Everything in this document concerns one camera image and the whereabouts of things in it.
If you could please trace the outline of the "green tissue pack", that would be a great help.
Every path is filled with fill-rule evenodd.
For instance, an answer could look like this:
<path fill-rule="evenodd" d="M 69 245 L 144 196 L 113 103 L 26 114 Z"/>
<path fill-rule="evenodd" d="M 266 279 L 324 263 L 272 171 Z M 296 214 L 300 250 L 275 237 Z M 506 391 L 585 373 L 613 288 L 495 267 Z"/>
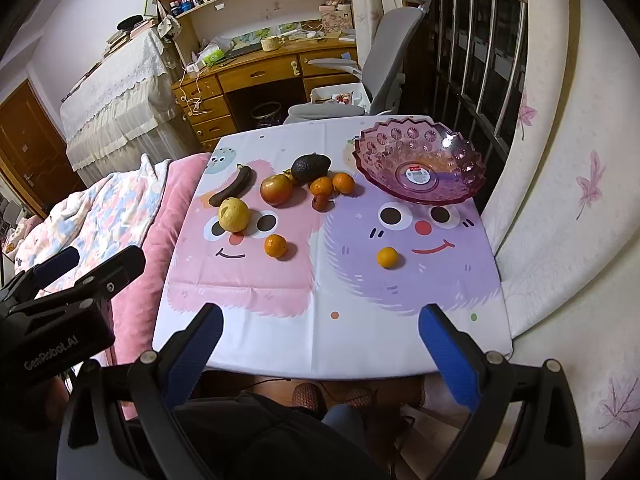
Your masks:
<path fill-rule="evenodd" d="M 216 42 L 212 42 L 198 55 L 198 62 L 210 67 L 223 60 L 225 56 L 224 49 Z"/>

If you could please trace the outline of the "metal window bars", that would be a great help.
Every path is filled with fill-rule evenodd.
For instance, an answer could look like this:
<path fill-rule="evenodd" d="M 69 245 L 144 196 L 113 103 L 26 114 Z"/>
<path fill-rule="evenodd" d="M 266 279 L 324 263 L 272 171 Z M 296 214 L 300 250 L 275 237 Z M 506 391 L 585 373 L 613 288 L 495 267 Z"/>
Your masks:
<path fill-rule="evenodd" d="M 506 166 L 524 91 L 527 0 L 433 0 L 402 69 L 399 110 L 460 132 L 480 152 L 488 203 Z"/>

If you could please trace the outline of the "mandarin orange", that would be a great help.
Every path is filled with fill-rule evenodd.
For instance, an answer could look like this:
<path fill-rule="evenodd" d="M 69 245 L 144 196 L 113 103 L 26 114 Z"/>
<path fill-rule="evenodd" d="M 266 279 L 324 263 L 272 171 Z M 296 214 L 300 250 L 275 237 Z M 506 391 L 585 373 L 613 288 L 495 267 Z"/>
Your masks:
<path fill-rule="evenodd" d="M 342 195 L 352 195 L 355 192 L 355 180 L 346 172 L 338 172 L 334 174 L 332 179 L 334 191 Z"/>
<path fill-rule="evenodd" d="M 265 238 L 264 251 L 271 258 L 282 258 L 288 252 L 288 241 L 279 234 L 271 234 Z"/>
<path fill-rule="evenodd" d="M 329 177 L 320 177 L 313 180 L 309 185 L 309 191 L 313 196 L 324 195 L 330 197 L 334 191 L 332 179 Z"/>

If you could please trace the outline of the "wooden desk with drawers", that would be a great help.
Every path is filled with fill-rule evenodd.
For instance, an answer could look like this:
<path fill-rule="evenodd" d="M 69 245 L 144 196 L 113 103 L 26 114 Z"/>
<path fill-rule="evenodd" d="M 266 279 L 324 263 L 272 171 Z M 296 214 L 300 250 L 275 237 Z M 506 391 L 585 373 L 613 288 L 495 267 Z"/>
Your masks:
<path fill-rule="evenodd" d="M 172 91 L 182 119 L 210 152 L 223 136 L 257 128 L 250 112 L 259 104 L 279 102 L 282 124 L 291 106 L 310 100 L 313 88 L 356 80 L 336 68 L 312 64 L 320 58 L 356 62 L 356 44 L 337 38 L 289 42 L 273 52 L 258 50 L 186 74 Z"/>

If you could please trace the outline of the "pink plush cushion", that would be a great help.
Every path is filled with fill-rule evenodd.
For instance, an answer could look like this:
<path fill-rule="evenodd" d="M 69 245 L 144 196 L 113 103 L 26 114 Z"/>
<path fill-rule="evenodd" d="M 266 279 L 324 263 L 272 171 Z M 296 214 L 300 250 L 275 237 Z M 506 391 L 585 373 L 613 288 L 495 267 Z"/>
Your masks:
<path fill-rule="evenodd" d="M 112 300 L 115 342 L 105 351 L 107 364 L 129 364 L 151 348 L 171 256 L 209 157 L 198 153 L 168 165 L 160 208 L 142 244 L 144 271 Z"/>

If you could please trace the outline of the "white floral curtain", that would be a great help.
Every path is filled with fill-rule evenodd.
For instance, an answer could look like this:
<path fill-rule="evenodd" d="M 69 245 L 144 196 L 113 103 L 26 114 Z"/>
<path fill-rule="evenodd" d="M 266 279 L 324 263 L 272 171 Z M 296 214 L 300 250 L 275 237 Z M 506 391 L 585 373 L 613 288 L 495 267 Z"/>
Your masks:
<path fill-rule="evenodd" d="M 639 422 L 639 57 L 603 0 L 528 0 L 518 125 L 483 221 L 514 359 L 558 359 L 588 465 Z"/>

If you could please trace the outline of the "white storage box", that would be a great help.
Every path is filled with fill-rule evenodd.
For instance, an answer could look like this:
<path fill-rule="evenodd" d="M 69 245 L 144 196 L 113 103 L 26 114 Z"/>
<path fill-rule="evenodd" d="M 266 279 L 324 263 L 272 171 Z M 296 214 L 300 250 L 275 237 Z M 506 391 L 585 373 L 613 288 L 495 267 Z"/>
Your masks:
<path fill-rule="evenodd" d="M 337 103 L 352 105 L 362 108 L 366 115 L 370 112 L 371 102 L 367 90 L 361 82 L 316 87 L 311 90 L 309 97 L 314 104 Z"/>

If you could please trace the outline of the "dark overripe banana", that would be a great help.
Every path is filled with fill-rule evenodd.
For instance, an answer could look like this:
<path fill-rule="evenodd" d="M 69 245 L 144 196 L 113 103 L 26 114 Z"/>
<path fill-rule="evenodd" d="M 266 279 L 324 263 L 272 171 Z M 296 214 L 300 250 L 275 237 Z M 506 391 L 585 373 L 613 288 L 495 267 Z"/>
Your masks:
<path fill-rule="evenodd" d="M 210 206 L 219 207 L 227 198 L 238 198 L 253 182 L 254 171 L 249 166 L 238 166 L 234 180 L 221 191 L 209 197 Z"/>

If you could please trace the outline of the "dark avocado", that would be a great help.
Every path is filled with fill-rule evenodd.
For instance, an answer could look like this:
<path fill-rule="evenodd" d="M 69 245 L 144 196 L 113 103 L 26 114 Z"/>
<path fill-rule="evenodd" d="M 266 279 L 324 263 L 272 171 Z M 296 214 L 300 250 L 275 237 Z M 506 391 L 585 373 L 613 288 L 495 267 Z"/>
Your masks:
<path fill-rule="evenodd" d="M 291 176 L 299 185 L 314 182 L 328 175 L 331 159 L 322 154 L 307 154 L 299 156 L 291 167 Z"/>

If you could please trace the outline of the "grey office chair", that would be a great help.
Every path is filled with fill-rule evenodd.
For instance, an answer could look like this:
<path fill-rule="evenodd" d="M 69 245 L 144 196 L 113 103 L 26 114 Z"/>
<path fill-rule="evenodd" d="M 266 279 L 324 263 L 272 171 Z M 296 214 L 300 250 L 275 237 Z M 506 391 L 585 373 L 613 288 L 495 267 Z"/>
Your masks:
<path fill-rule="evenodd" d="M 352 0 L 356 11 L 355 32 L 358 60 L 320 58 L 312 64 L 336 68 L 357 78 L 367 90 L 368 115 L 396 112 L 401 96 L 404 62 L 410 41 L 426 18 L 433 0 Z M 288 124 L 329 118 L 362 116 L 358 106 L 322 103 L 294 105 L 288 109 Z"/>

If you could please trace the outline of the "yellow pear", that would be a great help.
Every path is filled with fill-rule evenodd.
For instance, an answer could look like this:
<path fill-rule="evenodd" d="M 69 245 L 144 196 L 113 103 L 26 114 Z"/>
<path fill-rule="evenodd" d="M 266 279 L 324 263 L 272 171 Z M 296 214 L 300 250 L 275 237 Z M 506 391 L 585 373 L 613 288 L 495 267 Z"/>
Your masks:
<path fill-rule="evenodd" d="M 226 198 L 218 208 L 218 222 L 227 232 L 242 232 L 250 223 L 250 208 L 239 198 Z"/>

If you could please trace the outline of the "small dark red fruit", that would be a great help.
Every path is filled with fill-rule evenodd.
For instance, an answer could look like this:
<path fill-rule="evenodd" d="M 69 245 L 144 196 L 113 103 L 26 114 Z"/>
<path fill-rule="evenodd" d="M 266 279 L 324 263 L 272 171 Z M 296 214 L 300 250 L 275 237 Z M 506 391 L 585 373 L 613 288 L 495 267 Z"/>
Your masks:
<path fill-rule="evenodd" d="M 311 206 L 315 211 L 326 211 L 326 208 L 329 207 L 329 201 L 329 196 L 320 193 L 314 196 L 311 202 Z"/>

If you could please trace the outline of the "lace covered piano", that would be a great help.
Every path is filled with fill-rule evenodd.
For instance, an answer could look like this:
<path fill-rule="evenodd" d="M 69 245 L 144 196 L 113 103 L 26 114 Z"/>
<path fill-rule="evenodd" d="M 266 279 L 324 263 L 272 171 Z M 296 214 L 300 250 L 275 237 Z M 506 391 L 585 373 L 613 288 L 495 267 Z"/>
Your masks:
<path fill-rule="evenodd" d="M 174 49 L 154 29 L 104 58 L 61 104 L 66 156 L 90 186 L 112 172 L 201 151 L 172 85 L 182 74 Z"/>

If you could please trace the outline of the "small yellow mandarin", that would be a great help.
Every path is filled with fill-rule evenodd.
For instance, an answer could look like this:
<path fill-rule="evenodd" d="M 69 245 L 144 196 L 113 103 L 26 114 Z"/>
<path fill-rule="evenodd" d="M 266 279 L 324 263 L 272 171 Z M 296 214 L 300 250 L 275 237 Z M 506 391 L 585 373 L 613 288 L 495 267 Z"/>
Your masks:
<path fill-rule="evenodd" d="M 376 255 L 376 262 L 384 269 L 393 269 L 398 261 L 399 254 L 393 247 L 384 247 Z"/>

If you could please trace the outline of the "floral patterned blanket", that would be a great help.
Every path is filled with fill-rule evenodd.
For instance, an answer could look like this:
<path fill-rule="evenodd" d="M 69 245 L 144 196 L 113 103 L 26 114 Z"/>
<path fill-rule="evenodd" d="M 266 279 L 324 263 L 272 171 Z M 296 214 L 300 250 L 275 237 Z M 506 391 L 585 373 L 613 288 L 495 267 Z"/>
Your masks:
<path fill-rule="evenodd" d="M 69 288 L 81 276 L 130 245 L 140 247 L 160 210 L 170 161 L 153 164 L 142 155 L 140 167 L 113 172 L 85 191 L 56 204 L 17 247 L 14 271 L 26 271 L 67 247 L 76 248 L 78 265 L 37 292 L 39 297 Z"/>

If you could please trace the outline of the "pink glass fruit bowl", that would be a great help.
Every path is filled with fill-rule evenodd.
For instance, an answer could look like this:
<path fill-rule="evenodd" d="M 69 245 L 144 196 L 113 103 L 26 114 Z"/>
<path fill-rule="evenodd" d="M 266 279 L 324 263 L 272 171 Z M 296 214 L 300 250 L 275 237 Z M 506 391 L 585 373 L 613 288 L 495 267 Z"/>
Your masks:
<path fill-rule="evenodd" d="M 410 203 L 463 203 L 485 183 L 480 152 L 460 133 L 431 119 L 376 122 L 354 140 L 352 156 L 367 181 Z"/>

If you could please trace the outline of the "brown wooden door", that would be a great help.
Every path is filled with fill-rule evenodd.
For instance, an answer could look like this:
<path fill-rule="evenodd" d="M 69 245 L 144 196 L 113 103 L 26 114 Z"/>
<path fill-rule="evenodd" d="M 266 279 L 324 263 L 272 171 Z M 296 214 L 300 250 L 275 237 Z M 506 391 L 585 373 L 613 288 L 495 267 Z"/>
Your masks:
<path fill-rule="evenodd" d="M 40 218 L 85 188 L 70 166 L 62 136 L 27 80 L 1 103 L 1 175 Z"/>

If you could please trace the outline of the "dark waste bin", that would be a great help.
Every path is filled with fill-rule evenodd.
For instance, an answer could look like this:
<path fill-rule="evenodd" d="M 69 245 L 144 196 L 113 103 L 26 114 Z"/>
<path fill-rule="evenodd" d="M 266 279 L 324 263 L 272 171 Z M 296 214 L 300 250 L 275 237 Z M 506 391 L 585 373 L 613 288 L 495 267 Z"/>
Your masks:
<path fill-rule="evenodd" d="M 255 106 L 250 112 L 257 128 L 269 128 L 281 123 L 282 106 L 279 102 L 265 102 Z"/>

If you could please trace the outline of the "beige mug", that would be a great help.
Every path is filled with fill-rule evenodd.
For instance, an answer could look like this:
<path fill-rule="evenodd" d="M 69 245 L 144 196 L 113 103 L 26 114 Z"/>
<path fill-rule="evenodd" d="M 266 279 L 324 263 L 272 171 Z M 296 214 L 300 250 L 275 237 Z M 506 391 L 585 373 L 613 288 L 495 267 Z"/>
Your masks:
<path fill-rule="evenodd" d="M 282 47 L 282 39 L 279 36 L 269 36 L 260 40 L 264 52 L 273 52 Z"/>

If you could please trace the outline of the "red apple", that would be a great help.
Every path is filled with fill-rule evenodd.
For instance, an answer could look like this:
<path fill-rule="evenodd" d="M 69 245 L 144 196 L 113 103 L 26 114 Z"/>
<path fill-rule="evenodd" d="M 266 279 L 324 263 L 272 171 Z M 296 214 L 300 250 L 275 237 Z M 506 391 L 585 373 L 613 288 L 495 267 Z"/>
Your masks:
<path fill-rule="evenodd" d="M 260 184 L 260 196 L 271 206 L 285 204 L 292 196 L 294 185 L 285 174 L 273 174 Z"/>

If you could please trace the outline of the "cartoon monster tablecloth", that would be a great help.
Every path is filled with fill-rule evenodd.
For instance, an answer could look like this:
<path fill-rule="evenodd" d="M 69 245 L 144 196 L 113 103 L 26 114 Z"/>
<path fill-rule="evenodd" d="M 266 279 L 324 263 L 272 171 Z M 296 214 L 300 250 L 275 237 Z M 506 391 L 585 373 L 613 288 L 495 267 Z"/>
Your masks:
<path fill-rule="evenodd" d="M 232 134 L 221 140 L 201 176 L 172 254 L 153 342 L 161 346 L 204 304 L 224 312 L 224 332 L 208 359 L 222 370 L 308 379 L 366 379 L 429 373 L 434 363 L 418 317 L 437 304 L 484 350 L 510 353 L 512 336 L 498 270 L 472 202 L 426 206 L 371 184 L 352 152 L 362 130 L 401 116 L 299 122 Z M 209 197 L 230 184 L 238 166 L 256 182 L 322 154 L 331 170 L 350 174 L 352 195 L 315 211 L 308 188 L 279 207 L 257 185 L 243 200 L 246 230 L 221 229 Z M 279 234 L 288 252 L 264 251 Z M 399 254 L 384 269 L 376 255 Z"/>

